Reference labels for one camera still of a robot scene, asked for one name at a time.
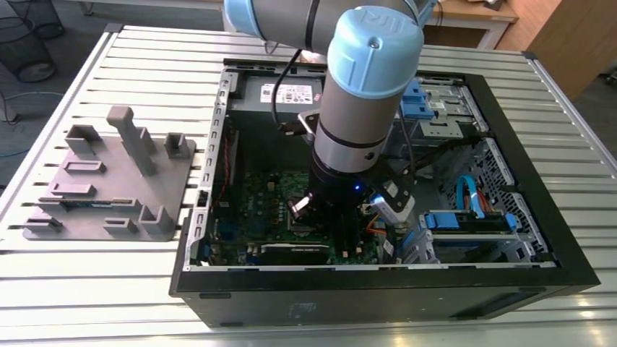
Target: floor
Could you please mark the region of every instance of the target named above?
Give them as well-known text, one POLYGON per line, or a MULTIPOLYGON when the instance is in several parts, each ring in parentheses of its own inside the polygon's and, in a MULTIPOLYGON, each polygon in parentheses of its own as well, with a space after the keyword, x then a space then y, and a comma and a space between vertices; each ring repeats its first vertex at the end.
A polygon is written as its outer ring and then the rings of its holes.
MULTIPOLYGON (((0 67, 0 90, 7 96, 31 92, 48 91, 63 93, 78 74, 82 64, 100 38, 110 22, 154 27, 178 27, 202 30, 223 30, 220 12, 196 9, 148 8, 144 16, 142 7, 116 4, 96 4, 95 15, 82 15, 79 5, 74 1, 55 1, 56 10, 67 33, 47 42, 47 47, 58 64, 56 75, 46 82, 24 84, 0 67)), ((2 17, 10 16, 12 10, 0 1, 2 17)), ((588 120, 592 128, 613 155, 617 155, 617 87, 604 84, 597 79, 575 106, 588 120)), ((10 101, 10 105, 20 114, 22 121, 11 127, 0 122, 0 188, 7 185, 26 154, 4 157, 30 148, 43 129, 47 118, 55 110, 60 98, 54 95, 32 95, 10 101)))

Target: wastebasket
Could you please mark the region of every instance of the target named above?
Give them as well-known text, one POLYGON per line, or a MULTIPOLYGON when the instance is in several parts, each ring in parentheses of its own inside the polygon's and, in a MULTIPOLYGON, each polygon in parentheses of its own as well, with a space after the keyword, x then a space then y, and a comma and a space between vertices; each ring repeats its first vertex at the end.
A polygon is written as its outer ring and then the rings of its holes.
POLYGON ((55 38, 64 33, 64 26, 51 0, 7 0, 7 2, 18 17, 32 21, 40 38, 55 38))
POLYGON ((32 21, 0 18, 0 63, 22 82, 39 82, 56 72, 56 65, 32 21))

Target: white table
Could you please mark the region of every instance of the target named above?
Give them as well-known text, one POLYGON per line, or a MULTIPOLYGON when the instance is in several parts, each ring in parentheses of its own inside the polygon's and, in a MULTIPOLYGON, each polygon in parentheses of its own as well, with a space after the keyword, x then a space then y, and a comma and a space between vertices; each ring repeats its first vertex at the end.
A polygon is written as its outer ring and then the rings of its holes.
MULTIPOLYGON (((23 224, 67 154, 74 124, 135 109, 154 137, 186 132, 204 150, 221 60, 288 60, 248 36, 126 27, 106 33, 0 197, 0 342, 56 346, 616 346, 617 172, 540 65, 515 52, 427 47, 420 68, 483 74, 603 284, 495 320, 212 331, 168 296, 178 239, 166 243, 27 241, 23 224)), ((194 159, 190 184, 203 155, 194 159)), ((187 188, 184 202, 195 201, 187 188)))

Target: sticker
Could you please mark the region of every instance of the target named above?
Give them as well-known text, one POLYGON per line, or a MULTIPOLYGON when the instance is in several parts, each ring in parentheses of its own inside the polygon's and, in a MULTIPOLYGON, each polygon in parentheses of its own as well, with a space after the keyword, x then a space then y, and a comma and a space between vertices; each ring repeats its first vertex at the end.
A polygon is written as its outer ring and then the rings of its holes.
POLYGON ((389 243, 388 239, 384 241, 384 249, 388 252, 389 256, 395 254, 395 246, 389 243))
POLYGON ((429 102, 431 108, 445 108, 444 103, 429 102))
MULTIPOLYGON (((273 85, 261 86, 260 101, 269 103, 272 101, 273 85)), ((311 85, 280 85, 277 91, 277 103, 303 103, 312 104, 312 86, 311 85)))

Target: motherboard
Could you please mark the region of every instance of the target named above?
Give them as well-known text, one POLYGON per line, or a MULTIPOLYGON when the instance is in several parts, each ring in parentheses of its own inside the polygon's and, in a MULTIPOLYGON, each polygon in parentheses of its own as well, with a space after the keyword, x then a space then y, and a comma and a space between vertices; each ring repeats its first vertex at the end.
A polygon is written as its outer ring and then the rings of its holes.
POLYGON ((293 221, 285 201, 301 197, 309 183, 305 171, 273 173, 247 172, 241 189, 231 194, 231 205, 237 211, 221 216, 216 223, 220 242, 204 245, 203 254, 216 265, 313 265, 379 264, 384 252, 379 245, 385 237, 384 229, 377 234, 364 232, 375 217, 365 205, 357 209, 357 244, 351 252, 336 251, 336 240, 329 226, 309 227, 293 221))

